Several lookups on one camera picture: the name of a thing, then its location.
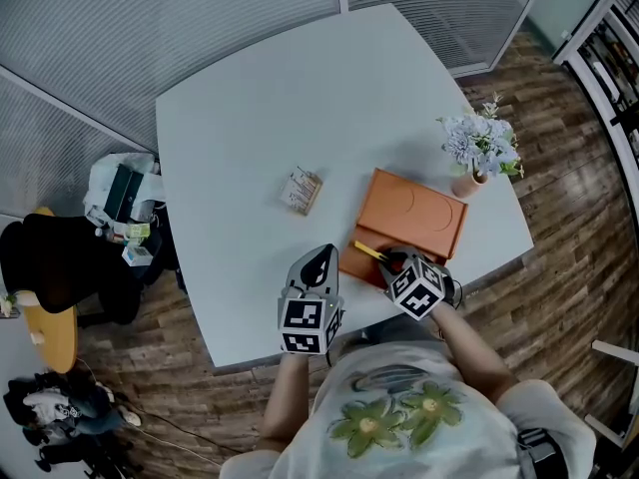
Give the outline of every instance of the cable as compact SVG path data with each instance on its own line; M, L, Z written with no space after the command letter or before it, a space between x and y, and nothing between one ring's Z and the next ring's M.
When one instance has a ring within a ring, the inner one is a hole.
M95 383L98 382L98 380L96 379L96 375L93 373L93 371L91 370L91 367L89 367L89 364L87 362L85 362L82 358L80 358L79 356L77 357L78 360L80 360L83 364L85 364L87 366L87 369L89 369L89 372L91 373L91 375L93 376L93 381Z
M97 383L98 381L96 380L96 375L95 375L95 374L93 373L93 371L91 370L91 367L89 367L89 364L88 364L87 362L85 362L85 361L84 361L82 358L80 358L80 357L78 357L78 360L80 360L83 364L85 364L85 365L87 366L87 368L89 369L89 372L91 372L91 375L93 376L93 381L95 381L95 382ZM140 407L136 406L135 404L133 404L133 403L132 403L131 401L129 401L128 399L127 399L126 401L123 401L123 402L124 402L124 403L129 404L130 406L132 406L132 407L133 407L136 411L142 412L142 413L144 413L145 415L149 415L149 416L151 416L151 417L156 417L157 419L160 419L160 420L162 420L162 421L166 422L166 423L167 423L167 424L169 424L170 426L173 426L174 428L176 428L178 431L182 431L182 432L183 432L183 433L185 433L185 434L188 434L188 435L191 435L191 436L195 436L196 438L202 438L204 441L209 442L210 444L213 444L213 445L215 445L216 447L219 447L220 449L225 449L225 450L227 450L227 451L231 451L231 452L233 452L233 453L235 453L235 454L242 454L242 451L239 451L238 449L234 449L233 447L227 447L226 445L219 444L218 442L215 442L215 441L211 440L210 438L207 438L206 436L202 436L202 435L199 435L199 434L197 434L197 433L192 433L191 431L187 431L186 429L181 428L181 427L180 427L180 426L178 426L177 424L174 424L174 423L173 423L173 422L171 422L169 419L165 419L164 417L162 417L162 416L160 416L160 415L157 415L157 414L155 414L155 413L151 413L151 412L148 412L148 411L146 411L146 410L143 410L142 408L140 408Z
M166 440L163 440L162 438L158 438L157 436L153 436L149 433L147 433L146 431L143 431L142 429L140 429L139 427L136 426L132 426L129 425L129 427L132 427L134 429L137 429L138 431L140 431L143 435L148 436L149 438L153 438L154 440L158 440L159 442L162 442L166 445L171 445L172 447L177 447L178 449L182 449L183 451L187 451L190 452L191 454L193 454L194 456L198 456L200 459L203 459L205 461L208 461L209 463L213 463L214 465L222 468L222 465L220 463L218 463L217 461L213 461L212 459L209 458L205 458L204 456L201 456L200 454L198 454L197 452L192 451L191 449L187 449L186 447L182 447L181 445L178 445L177 443L173 443L173 442L168 442Z
M162 420L162 421L166 422L167 424L169 424L169 425L171 425L171 426L175 427L178 431L182 431L183 433L186 433L186 434L188 434L188 435L195 436L196 438L202 438L204 441L209 442L209 443L211 443L211 444L213 444L213 445L215 445L216 447L219 447L219 448L221 448L221 449L225 449L225 450L227 450L227 451L231 451L231 452L234 452L234 453L236 453L236 454L242 454L242 451L239 451L238 449L234 449L233 447L227 447L226 445L219 444L218 442L215 442L215 441L213 441L213 440L211 440L211 439L207 438L206 436L202 436L202 435L199 435L199 434L197 434L197 433L192 433L191 431L188 431L188 430L186 430L186 429L183 429L183 428L181 428L180 426L178 426L178 425L174 424L174 423L173 423L173 422L171 422L169 419L165 419L164 417L162 417L162 416L160 416L160 415L157 415L157 414L155 414L155 413L151 413L151 412L145 411L145 410L143 410L142 408L139 408L138 406L136 406L135 404L133 404L131 401L126 401L126 402L127 402L127 404L129 404L129 405L133 406L133 408L134 408L134 409L136 409L137 411L142 412L142 413L144 413L145 415L149 415L149 416L151 416L151 417L156 417L157 419L160 419L160 420Z
M455 306L455 310L457 310L459 306L461 305L461 302L463 301L463 287L459 280L453 279L452 281L457 282L459 284L459 301L457 302L457 305Z

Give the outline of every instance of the small package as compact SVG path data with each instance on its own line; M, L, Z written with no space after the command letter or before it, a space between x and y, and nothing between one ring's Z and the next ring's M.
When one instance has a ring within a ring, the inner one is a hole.
M320 178L298 167L291 172L282 187L280 200L295 212L306 216L309 214L320 188Z
M126 238L148 238L151 235L149 224L128 224L124 232Z
M122 257L129 266L148 266L153 256L143 246L125 246Z

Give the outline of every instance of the wooden floor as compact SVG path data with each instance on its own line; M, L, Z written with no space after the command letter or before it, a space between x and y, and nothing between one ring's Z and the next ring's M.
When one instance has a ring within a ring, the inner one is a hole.
M589 345L600 338L635 346L639 267L604 133L571 76L527 33L492 73L460 84L473 105L493 91L504 97L501 115L517 133L526 171L513 184L535 243L467 286L463 313L520 378L544 378L579 416L608 422L627 401L633 370ZM216 370L189 301L168 273L146 292L133 324L82 330L80 357L139 408L236 451L256 441L276 372L272 360ZM325 374L323 360L314 359L312 394ZM215 461L234 454L156 417L143 419L150 434ZM140 477L217 477L218 467L185 451L134 430L120 434L135 443L130 454L146 468Z

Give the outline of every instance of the window blind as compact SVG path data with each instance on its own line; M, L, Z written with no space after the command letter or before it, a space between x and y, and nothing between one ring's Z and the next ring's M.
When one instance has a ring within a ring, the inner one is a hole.
M497 57L528 0L348 0L351 10L392 3L448 68Z
M617 0L615 6L633 28L634 34L639 35L639 0Z
M91 166L127 146L0 78L0 213L83 213Z
M0 64L157 151L155 99L338 0L0 0Z

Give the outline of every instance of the flower vase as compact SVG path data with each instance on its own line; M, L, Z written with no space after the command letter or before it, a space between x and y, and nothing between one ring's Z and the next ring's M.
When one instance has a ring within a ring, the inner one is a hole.
M482 174L480 176L477 171L474 171L466 173L460 178L455 179L450 187L457 197L465 199L466 197L470 197L474 194L487 182L488 176L486 174Z

